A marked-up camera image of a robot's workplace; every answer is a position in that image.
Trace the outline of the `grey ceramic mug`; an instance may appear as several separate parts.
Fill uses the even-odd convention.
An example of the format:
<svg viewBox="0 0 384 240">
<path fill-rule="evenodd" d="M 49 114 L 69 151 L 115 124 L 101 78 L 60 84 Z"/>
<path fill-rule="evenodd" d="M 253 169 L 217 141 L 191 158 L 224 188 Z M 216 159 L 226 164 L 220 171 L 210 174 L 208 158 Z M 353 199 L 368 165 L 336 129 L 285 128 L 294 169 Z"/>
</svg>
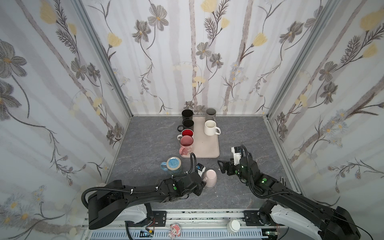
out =
<svg viewBox="0 0 384 240">
<path fill-rule="evenodd" d="M 206 109 L 205 121 L 215 121 L 217 111 L 213 108 Z"/>
</svg>

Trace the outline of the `cream white mug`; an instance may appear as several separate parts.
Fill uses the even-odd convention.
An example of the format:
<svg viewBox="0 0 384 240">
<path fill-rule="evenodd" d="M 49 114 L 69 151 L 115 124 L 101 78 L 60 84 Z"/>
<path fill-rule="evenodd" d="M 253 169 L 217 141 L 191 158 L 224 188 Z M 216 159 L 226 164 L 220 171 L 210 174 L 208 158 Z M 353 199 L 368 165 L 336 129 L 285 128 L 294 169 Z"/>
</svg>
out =
<svg viewBox="0 0 384 240">
<path fill-rule="evenodd" d="M 181 140 L 181 138 L 184 137 L 184 136 L 193 137 L 193 136 L 194 136 L 194 131 L 191 130 L 191 129 L 185 129 L 185 130 L 183 130 L 183 131 L 181 132 L 181 134 L 179 134 L 179 135 L 177 136 L 177 140 L 178 140 L 178 141 Z"/>
</svg>

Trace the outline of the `beige rectangular tray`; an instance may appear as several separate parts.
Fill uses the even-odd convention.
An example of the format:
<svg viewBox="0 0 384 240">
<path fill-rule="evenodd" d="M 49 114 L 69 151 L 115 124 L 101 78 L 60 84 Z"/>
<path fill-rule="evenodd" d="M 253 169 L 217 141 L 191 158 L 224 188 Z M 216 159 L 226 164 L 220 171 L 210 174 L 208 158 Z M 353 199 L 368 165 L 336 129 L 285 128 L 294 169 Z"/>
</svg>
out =
<svg viewBox="0 0 384 240">
<path fill-rule="evenodd" d="M 195 154 L 196 158 L 218 158 L 220 155 L 218 135 L 207 136 L 204 133 L 206 122 L 204 117 L 193 118 L 193 121 L 194 136 L 192 138 L 194 139 L 194 150 L 192 153 Z"/>
</svg>

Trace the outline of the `blue butterfly mug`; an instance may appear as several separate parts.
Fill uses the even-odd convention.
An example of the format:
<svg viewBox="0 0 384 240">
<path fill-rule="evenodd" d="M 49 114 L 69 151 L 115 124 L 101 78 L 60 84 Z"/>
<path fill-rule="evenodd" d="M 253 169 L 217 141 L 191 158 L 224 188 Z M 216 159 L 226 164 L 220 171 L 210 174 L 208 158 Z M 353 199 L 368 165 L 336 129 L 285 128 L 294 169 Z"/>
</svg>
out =
<svg viewBox="0 0 384 240">
<path fill-rule="evenodd" d="M 178 157 L 171 157 L 166 162 L 161 163 L 161 169 L 171 175 L 178 175 L 183 172 L 182 162 Z"/>
</svg>

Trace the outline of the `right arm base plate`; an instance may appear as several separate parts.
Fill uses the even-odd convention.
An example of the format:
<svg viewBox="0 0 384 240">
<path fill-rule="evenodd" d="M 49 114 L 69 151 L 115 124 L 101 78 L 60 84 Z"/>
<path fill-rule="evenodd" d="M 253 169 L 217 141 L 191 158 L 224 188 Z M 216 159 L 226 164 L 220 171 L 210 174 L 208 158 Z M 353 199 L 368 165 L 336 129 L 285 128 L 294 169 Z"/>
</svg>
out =
<svg viewBox="0 0 384 240">
<path fill-rule="evenodd" d="M 247 227 L 256 227 L 256 226 L 264 225 L 261 222 L 258 210 L 245 210 L 243 211 L 243 213 L 244 213 L 243 221 L 246 223 Z"/>
</svg>

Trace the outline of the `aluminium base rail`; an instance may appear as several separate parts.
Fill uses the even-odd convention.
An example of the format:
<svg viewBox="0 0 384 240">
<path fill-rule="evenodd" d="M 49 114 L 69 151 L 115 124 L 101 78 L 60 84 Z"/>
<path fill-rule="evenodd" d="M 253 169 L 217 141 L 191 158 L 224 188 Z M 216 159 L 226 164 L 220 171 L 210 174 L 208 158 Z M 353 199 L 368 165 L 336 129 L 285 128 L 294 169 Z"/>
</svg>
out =
<svg viewBox="0 0 384 240">
<path fill-rule="evenodd" d="M 125 223 L 127 214 L 120 221 L 98 230 L 86 230 L 84 240 L 169 240 L 172 224 L 179 224 L 182 232 L 177 240 L 278 240 L 285 236 L 288 227 L 269 226 L 247 227 L 243 221 L 244 209 L 217 210 L 154 210 L 167 211 L 165 227 L 155 228 L 152 224 L 138 226 Z M 238 220 L 239 232 L 230 234 L 227 223 Z"/>
</svg>

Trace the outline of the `light pink mug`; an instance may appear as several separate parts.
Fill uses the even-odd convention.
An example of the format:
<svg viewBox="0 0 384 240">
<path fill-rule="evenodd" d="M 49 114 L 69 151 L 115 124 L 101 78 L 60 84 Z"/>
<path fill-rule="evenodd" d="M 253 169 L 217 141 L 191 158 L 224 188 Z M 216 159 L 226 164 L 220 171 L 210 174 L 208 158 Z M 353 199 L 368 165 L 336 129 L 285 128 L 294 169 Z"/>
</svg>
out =
<svg viewBox="0 0 384 240">
<path fill-rule="evenodd" d="M 214 170 L 207 170 L 203 176 L 203 182 L 208 188 L 214 187 L 217 183 L 217 173 Z"/>
</svg>

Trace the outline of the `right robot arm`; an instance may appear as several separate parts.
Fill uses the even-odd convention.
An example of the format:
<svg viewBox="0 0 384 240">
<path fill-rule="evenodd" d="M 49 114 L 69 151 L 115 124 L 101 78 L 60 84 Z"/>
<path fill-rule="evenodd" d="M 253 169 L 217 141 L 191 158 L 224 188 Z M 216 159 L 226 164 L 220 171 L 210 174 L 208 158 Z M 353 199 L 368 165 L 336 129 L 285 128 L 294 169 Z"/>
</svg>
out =
<svg viewBox="0 0 384 240">
<path fill-rule="evenodd" d="M 359 240 L 361 233 L 350 213 L 310 200 L 277 179 L 263 174 L 244 145 L 234 147 L 230 161 L 218 161 L 220 171 L 236 175 L 251 193 L 265 202 L 258 210 L 262 225 L 284 225 L 314 240 Z"/>
</svg>

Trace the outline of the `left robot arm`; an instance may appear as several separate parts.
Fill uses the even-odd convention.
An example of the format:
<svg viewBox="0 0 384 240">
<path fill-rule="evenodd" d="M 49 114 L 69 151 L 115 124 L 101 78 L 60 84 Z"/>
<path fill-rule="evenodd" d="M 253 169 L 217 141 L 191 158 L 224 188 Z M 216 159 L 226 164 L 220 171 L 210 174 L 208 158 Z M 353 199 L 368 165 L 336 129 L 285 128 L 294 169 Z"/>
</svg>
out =
<svg viewBox="0 0 384 240">
<path fill-rule="evenodd" d="M 184 196 L 199 196 L 206 183 L 198 173 L 197 158 L 190 154 L 191 168 L 183 174 L 161 180 L 153 186 L 128 186 L 116 180 L 104 187 L 92 187 L 82 193 L 81 200 L 89 214 L 89 230 L 112 223 L 126 208 L 149 203 L 174 202 Z"/>
</svg>

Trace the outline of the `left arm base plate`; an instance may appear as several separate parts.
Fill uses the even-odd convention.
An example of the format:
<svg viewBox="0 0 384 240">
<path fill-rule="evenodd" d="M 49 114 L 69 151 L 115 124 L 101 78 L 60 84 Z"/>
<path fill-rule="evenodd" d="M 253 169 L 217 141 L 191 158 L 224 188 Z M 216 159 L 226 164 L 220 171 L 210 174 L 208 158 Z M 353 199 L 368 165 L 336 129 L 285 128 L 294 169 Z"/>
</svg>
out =
<svg viewBox="0 0 384 240">
<path fill-rule="evenodd" d="M 167 221 L 167 211 L 153 211 L 154 227 L 165 227 Z"/>
</svg>

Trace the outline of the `pink toy figure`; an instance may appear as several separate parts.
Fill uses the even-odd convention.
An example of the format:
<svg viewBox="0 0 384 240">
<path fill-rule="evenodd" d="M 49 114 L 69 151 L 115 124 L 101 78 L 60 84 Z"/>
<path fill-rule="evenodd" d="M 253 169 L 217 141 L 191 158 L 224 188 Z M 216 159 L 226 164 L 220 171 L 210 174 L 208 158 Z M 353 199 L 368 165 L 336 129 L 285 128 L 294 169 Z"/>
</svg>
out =
<svg viewBox="0 0 384 240">
<path fill-rule="evenodd" d="M 168 236 L 171 240 L 181 236 L 182 229 L 179 224 L 172 224 Z"/>
</svg>

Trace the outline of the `white ribbed mug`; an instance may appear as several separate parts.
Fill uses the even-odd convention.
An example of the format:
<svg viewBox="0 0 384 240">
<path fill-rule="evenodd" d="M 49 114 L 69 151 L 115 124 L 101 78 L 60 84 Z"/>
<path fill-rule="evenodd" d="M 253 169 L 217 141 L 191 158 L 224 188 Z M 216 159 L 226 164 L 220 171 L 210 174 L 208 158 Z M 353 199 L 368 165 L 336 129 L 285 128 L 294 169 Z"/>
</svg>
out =
<svg viewBox="0 0 384 240">
<path fill-rule="evenodd" d="M 219 127 L 217 127 L 217 123 L 215 121 L 208 120 L 205 122 L 204 133 L 207 136 L 220 135 L 221 129 Z"/>
</svg>

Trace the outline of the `dark pink mug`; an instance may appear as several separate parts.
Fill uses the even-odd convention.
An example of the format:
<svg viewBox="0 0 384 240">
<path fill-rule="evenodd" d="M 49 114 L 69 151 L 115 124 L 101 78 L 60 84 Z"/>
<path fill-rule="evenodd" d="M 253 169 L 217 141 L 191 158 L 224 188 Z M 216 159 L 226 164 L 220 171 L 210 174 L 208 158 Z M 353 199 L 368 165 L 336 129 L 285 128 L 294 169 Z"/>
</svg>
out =
<svg viewBox="0 0 384 240">
<path fill-rule="evenodd" d="M 190 154 L 194 150 L 194 139 L 190 136 L 183 136 L 180 139 L 180 149 L 179 149 L 179 154 L 182 157 L 189 157 Z"/>
</svg>

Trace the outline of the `white round knob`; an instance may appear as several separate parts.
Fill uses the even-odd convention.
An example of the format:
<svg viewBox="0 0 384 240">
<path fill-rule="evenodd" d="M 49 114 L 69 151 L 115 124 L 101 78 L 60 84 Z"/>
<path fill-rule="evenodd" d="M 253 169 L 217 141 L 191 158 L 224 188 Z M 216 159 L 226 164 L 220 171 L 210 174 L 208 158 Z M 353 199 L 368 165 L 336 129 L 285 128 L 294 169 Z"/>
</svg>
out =
<svg viewBox="0 0 384 240">
<path fill-rule="evenodd" d="M 240 228 L 241 228 L 241 224 L 238 220 L 230 220 L 227 223 L 227 231 L 230 234 L 235 234 L 235 233 L 239 232 Z"/>
</svg>

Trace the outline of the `black and white mug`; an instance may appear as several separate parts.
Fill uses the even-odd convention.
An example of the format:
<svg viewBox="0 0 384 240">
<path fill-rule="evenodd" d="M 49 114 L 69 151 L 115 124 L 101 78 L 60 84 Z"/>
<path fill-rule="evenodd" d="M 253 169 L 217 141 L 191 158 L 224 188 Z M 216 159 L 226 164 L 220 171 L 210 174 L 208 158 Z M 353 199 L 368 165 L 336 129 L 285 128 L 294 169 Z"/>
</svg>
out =
<svg viewBox="0 0 384 240">
<path fill-rule="evenodd" d="M 192 120 L 193 116 L 194 116 L 194 112 L 192 110 L 185 109 L 185 110 L 182 111 L 183 121 L 185 121 L 185 120 Z"/>
</svg>

